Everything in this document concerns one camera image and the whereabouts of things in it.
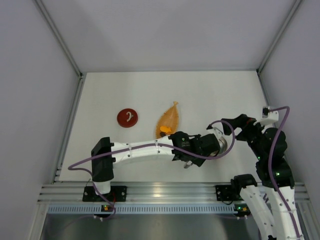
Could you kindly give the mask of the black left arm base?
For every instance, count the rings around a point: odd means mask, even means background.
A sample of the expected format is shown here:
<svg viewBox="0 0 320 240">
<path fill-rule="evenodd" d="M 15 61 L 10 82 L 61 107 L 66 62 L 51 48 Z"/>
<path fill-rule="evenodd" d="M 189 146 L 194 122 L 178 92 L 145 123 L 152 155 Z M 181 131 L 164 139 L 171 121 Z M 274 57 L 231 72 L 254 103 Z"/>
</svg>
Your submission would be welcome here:
<svg viewBox="0 0 320 240">
<path fill-rule="evenodd" d="M 110 193 L 103 194 L 103 196 L 110 202 L 125 202 L 127 198 L 127 186 L 111 186 Z M 105 200 L 96 194 L 93 186 L 85 186 L 83 195 L 83 202 L 104 202 Z"/>
</svg>

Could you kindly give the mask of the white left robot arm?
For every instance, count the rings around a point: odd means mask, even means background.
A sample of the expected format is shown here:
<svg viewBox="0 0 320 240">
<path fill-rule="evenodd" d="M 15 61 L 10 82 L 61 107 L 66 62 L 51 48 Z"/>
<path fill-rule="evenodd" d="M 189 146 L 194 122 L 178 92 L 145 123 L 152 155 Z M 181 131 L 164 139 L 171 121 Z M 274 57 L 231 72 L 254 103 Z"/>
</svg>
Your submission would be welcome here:
<svg viewBox="0 0 320 240">
<path fill-rule="evenodd" d="M 102 195 L 111 191 L 115 165 L 159 160 L 182 161 L 200 167 L 204 157 L 222 154 L 223 147 L 214 133 L 189 135 L 178 131 L 153 141 L 137 143 L 112 142 L 109 137 L 103 137 L 91 150 L 91 156 L 107 153 L 109 155 L 91 161 L 95 192 Z"/>
</svg>

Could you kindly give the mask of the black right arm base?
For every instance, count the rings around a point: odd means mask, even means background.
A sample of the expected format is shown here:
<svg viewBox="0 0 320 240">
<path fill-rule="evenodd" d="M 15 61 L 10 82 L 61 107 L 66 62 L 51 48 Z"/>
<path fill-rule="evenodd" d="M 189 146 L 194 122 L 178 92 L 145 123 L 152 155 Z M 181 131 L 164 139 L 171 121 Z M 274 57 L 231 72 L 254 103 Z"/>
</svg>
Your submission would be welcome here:
<svg viewBox="0 0 320 240">
<path fill-rule="evenodd" d="M 231 202 L 237 199 L 231 184 L 215 185 L 215 194 L 220 202 Z"/>
</svg>

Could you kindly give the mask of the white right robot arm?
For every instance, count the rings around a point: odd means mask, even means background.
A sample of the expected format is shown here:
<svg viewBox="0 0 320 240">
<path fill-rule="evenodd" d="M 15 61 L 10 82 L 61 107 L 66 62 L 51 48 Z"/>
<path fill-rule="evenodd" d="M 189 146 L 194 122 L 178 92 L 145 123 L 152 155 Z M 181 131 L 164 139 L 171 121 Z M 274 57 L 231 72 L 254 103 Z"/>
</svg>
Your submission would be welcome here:
<svg viewBox="0 0 320 240">
<path fill-rule="evenodd" d="M 264 109 L 262 119 L 245 114 L 222 119 L 223 133 L 231 135 L 240 128 L 236 140 L 246 142 L 257 158 L 255 164 L 265 195 L 251 174 L 231 179 L 235 194 L 248 206 L 263 240 L 302 240 L 301 225 L 295 202 L 295 181 L 284 158 L 288 145 L 280 128 L 272 127 L 279 120 L 276 110 Z"/>
</svg>

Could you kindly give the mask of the metal serving tongs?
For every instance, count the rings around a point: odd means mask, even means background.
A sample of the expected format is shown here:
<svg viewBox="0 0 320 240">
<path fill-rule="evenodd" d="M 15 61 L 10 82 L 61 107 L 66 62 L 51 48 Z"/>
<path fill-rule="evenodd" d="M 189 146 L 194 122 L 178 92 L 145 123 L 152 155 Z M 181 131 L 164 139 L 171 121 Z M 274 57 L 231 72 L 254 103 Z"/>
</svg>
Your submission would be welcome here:
<svg viewBox="0 0 320 240">
<path fill-rule="evenodd" d="M 188 169 L 190 167 L 192 167 L 194 164 L 192 162 L 186 162 L 183 166 L 184 169 Z"/>
</svg>

